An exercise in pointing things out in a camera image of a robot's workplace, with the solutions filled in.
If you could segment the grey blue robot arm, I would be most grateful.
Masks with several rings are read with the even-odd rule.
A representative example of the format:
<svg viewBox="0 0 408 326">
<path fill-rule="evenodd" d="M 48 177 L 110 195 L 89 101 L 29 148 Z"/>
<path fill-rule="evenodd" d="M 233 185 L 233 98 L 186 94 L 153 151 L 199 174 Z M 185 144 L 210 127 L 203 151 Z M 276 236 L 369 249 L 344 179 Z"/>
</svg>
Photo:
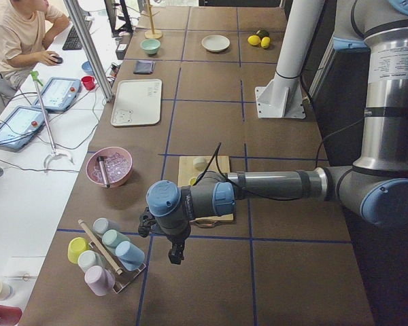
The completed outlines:
<svg viewBox="0 0 408 326">
<path fill-rule="evenodd" d="M 184 258 L 191 221 L 230 214 L 245 198 L 315 197 L 337 201 L 380 227 L 408 222 L 408 1 L 339 1 L 333 41 L 336 50 L 370 51 L 360 157 L 351 166 L 312 171 L 204 170 L 193 185 L 154 183 L 138 232 L 166 236 L 171 263 Z"/>
</svg>

